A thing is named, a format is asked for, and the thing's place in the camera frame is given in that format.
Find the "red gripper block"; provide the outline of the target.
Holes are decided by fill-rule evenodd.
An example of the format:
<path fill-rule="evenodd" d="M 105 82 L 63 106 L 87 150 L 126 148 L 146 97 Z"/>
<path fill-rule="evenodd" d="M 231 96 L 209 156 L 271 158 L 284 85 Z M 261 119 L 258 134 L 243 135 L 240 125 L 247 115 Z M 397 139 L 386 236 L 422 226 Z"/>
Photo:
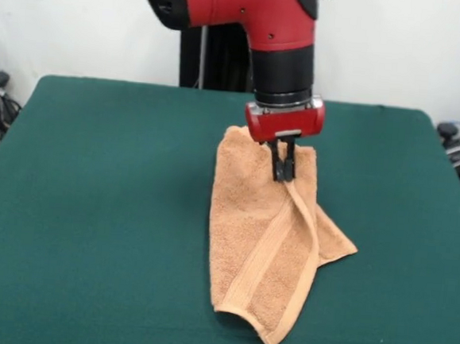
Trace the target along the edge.
<path fill-rule="evenodd" d="M 256 102 L 245 105 L 246 125 L 254 141 L 268 142 L 273 168 L 273 180 L 276 182 L 293 181 L 295 178 L 295 139 L 320 134 L 325 122 L 324 101 L 316 95 L 309 102 L 298 106 L 263 107 Z M 279 156 L 280 137 L 289 137 L 284 162 Z"/>

